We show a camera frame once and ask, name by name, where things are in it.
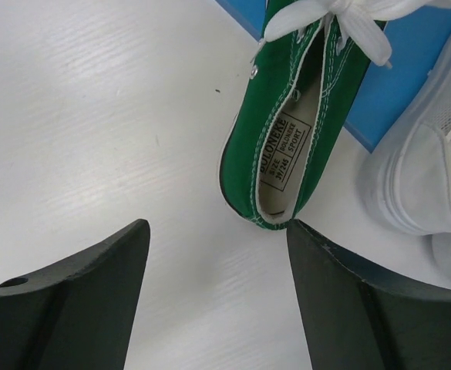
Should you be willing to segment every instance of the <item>shoelace bow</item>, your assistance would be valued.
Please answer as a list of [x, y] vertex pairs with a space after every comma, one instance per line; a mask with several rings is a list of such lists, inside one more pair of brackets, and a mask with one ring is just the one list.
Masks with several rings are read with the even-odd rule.
[[294, 31], [302, 32], [319, 19], [335, 16], [342, 34], [338, 52], [352, 38], [377, 66], [389, 65], [392, 47], [375, 21], [399, 19], [424, 5], [451, 8], [451, 0], [297, 0], [273, 16], [264, 30], [259, 50], [267, 42]]

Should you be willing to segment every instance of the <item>green shoe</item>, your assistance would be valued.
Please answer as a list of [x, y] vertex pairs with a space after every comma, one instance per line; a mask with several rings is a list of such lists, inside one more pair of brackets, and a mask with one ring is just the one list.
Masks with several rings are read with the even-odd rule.
[[[269, 1], [264, 41], [220, 163], [222, 194], [239, 215], [278, 230], [306, 204], [370, 60], [389, 65], [385, 22], [374, 19], [400, 18], [423, 2]], [[427, 2], [451, 7], [451, 0]]]

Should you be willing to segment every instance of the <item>blue box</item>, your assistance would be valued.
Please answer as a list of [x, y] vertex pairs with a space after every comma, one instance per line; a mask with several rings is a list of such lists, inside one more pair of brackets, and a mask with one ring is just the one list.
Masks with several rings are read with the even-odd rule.
[[[265, 0], [217, 0], [256, 39]], [[371, 64], [345, 128], [370, 152], [421, 89], [451, 34], [451, 10], [424, 7], [385, 28], [392, 69]]]

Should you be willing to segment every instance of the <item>shoe label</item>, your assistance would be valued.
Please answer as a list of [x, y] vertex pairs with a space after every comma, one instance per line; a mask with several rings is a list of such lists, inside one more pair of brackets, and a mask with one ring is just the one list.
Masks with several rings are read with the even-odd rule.
[[264, 146], [261, 182], [284, 191], [312, 126], [280, 113]]

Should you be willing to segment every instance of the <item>blue surface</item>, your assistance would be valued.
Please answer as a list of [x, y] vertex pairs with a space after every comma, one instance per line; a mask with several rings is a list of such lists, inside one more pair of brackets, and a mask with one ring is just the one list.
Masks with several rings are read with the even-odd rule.
[[217, 2], [256, 40], [261, 38], [266, 8], [265, 0], [217, 0]]
[[425, 7], [390, 22], [392, 69], [369, 66], [345, 127], [373, 151], [412, 102], [451, 34], [451, 10]]

